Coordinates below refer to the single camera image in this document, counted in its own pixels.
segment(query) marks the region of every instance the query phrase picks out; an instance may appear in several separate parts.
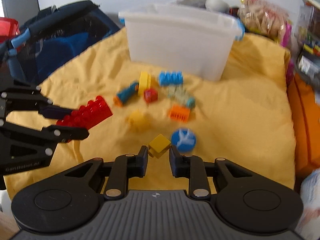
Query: clear plastic container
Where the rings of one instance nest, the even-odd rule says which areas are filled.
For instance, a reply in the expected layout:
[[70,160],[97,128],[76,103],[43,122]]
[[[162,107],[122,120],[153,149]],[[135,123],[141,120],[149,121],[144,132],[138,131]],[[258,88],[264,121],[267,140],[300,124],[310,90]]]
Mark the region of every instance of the clear plastic container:
[[148,5],[119,13],[127,28],[130,57],[218,81],[239,21],[222,13],[181,5]]

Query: gray cabinet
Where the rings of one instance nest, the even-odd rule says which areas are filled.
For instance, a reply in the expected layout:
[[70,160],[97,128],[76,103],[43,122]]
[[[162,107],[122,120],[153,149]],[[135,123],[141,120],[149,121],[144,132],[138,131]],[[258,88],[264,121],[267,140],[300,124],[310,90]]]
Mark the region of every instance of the gray cabinet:
[[13,18],[23,25],[39,12],[38,0],[2,0],[4,16]]

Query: blue round toy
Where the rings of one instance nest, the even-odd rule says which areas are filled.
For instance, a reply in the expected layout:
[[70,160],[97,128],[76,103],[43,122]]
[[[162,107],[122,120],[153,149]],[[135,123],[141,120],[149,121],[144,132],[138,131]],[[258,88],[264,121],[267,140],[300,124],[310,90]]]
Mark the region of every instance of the blue round toy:
[[175,145],[179,152],[190,152],[196,145],[196,136],[188,128],[179,128],[171,135],[171,144]]

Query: white logo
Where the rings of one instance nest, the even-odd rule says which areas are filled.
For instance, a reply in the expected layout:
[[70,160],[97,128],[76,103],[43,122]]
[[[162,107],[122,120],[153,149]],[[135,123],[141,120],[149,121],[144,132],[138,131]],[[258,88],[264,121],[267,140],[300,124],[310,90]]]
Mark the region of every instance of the white logo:
[[157,198],[157,197],[160,197],[160,193],[155,192],[155,193],[153,193],[151,196],[153,196],[153,197]]
[[177,143],[177,148],[181,144],[193,145],[195,143],[195,140],[190,138],[190,137],[193,137],[193,136],[194,136],[193,132],[191,132],[189,129],[187,130],[187,134],[186,135],[184,135],[183,131],[181,129],[179,129],[179,141]]

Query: red container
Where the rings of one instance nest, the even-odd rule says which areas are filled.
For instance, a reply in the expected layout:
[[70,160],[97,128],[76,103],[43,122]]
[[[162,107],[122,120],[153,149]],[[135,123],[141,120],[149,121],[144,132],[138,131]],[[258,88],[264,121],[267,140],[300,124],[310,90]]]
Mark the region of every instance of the red container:
[[19,24],[15,19],[0,17],[0,43],[20,34]]

